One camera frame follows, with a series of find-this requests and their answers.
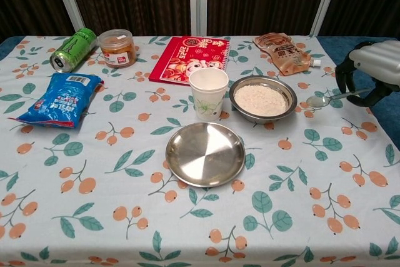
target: rice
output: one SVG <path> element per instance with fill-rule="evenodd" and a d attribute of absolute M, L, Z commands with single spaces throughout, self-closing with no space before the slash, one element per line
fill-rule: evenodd
<path fill-rule="evenodd" d="M 262 85 L 243 86 L 236 91 L 234 99 L 243 110 L 258 116 L 277 116 L 286 111 L 283 96 Z"/>

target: barcode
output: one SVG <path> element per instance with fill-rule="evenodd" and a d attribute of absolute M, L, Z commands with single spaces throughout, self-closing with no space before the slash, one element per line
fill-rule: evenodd
<path fill-rule="evenodd" d="M 89 83 L 90 79 L 84 78 L 82 76 L 70 76 L 67 78 L 67 81 L 78 81 L 82 83 L 84 86 L 86 86 Z"/>

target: plastic jar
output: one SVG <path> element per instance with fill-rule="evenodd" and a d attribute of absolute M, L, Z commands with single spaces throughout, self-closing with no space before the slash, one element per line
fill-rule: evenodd
<path fill-rule="evenodd" d="M 132 33 L 126 29 L 112 29 L 97 39 L 107 66 L 127 67 L 135 63 L 136 50 Z"/>

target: bowl rim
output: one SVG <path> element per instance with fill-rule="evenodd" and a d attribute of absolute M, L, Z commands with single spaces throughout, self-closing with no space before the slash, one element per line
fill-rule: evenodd
<path fill-rule="evenodd" d="M 247 112 L 246 110 L 244 110 L 242 107 L 240 107 L 238 105 L 238 103 L 236 102 L 235 98 L 234 98 L 234 92 L 237 88 L 237 86 L 239 86 L 241 83 L 249 80 L 249 79 L 263 79 L 263 80 L 267 80 L 267 81 L 273 81 L 275 83 L 278 83 L 281 86 L 284 86 L 291 94 L 293 101 L 292 104 L 290 105 L 290 107 L 288 107 L 288 109 L 280 114 L 280 115 L 275 115 L 275 116 L 260 116 L 260 115 L 255 115 L 252 114 L 250 112 Z M 286 84 L 285 82 L 276 79 L 276 78 L 272 78 L 270 76 L 264 76 L 264 75 L 250 75 L 250 76 L 245 76 L 243 78 L 239 78 L 237 81 L 235 81 L 232 86 L 229 88 L 229 98 L 231 99 L 231 102 L 233 104 L 233 106 L 242 114 L 245 114 L 246 116 L 249 116 L 251 118 L 256 118 L 256 119 L 262 119 L 262 120 L 277 120 L 277 119 L 281 119 L 283 117 L 288 116 L 289 114 L 291 114 L 294 109 L 296 108 L 296 106 L 298 105 L 298 97 L 296 95 L 296 93 L 294 92 L 293 88 L 290 87 L 288 84 Z"/>

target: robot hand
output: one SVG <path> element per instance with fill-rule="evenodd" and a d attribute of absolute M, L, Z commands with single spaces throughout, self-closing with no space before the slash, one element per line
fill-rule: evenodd
<path fill-rule="evenodd" d="M 348 96 L 356 106 L 374 106 L 393 91 L 400 91 L 400 41 L 382 43 L 362 42 L 336 67 L 336 83 L 342 93 L 349 88 L 354 92 L 354 70 L 361 70 L 372 77 L 375 88 L 365 97 Z"/>

